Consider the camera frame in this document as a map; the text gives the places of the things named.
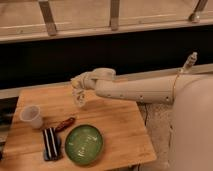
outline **railing post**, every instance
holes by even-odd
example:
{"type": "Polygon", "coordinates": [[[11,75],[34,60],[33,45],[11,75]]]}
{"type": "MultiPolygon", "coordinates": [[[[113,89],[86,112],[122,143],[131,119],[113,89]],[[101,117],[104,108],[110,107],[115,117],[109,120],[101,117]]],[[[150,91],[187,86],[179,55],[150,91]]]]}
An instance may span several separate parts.
{"type": "Polygon", "coordinates": [[[48,0],[38,0],[41,8],[41,13],[44,18],[47,33],[49,36],[55,36],[57,34],[56,25],[53,19],[52,11],[48,0]]]}

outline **black wall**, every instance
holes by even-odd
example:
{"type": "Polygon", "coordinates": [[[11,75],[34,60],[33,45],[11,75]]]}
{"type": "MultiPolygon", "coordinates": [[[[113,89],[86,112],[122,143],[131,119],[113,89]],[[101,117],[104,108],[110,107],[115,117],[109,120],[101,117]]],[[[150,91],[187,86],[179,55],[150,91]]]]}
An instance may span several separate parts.
{"type": "Polygon", "coordinates": [[[96,67],[117,74],[213,62],[213,26],[0,45],[0,89],[68,81],[96,67]]]}

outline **green bowl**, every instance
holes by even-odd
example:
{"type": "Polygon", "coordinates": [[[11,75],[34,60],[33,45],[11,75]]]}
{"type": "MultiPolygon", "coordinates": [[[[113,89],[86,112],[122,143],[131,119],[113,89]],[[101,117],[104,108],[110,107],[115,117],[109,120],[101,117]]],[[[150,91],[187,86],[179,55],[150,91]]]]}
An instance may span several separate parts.
{"type": "Polygon", "coordinates": [[[95,161],[103,148],[99,130],[91,125],[75,127],[65,141],[65,152],[74,163],[88,165],[95,161]]]}

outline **plastic cup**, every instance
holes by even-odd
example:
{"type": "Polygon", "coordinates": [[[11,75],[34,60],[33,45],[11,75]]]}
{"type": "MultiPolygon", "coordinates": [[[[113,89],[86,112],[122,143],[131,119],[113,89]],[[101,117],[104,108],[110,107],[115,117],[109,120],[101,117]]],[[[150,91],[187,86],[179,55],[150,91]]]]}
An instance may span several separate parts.
{"type": "Polygon", "coordinates": [[[34,129],[39,129],[43,125],[40,107],[36,105],[26,106],[20,113],[20,120],[28,123],[34,129]]]}

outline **wooden table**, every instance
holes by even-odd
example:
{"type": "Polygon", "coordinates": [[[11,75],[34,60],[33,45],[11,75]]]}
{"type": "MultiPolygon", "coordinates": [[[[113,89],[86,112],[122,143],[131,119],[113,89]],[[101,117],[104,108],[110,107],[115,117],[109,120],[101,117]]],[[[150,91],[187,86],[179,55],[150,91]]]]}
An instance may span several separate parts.
{"type": "Polygon", "coordinates": [[[87,103],[78,108],[72,99],[71,86],[45,87],[23,90],[13,117],[11,130],[3,151],[0,170],[5,171],[77,171],[110,170],[156,159],[153,146],[135,102],[104,99],[92,91],[86,92],[87,103]],[[21,109],[30,104],[39,105],[45,127],[58,125],[72,115],[75,124],[61,132],[63,158],[58,161],[43,160],[41,130],[33,130],[19,120],[21,109]],[[103,135],[105,148],[98,161],[91,166],[73,164],[65,154],[65,138],[75,126],[91,124],[103,135]]]}

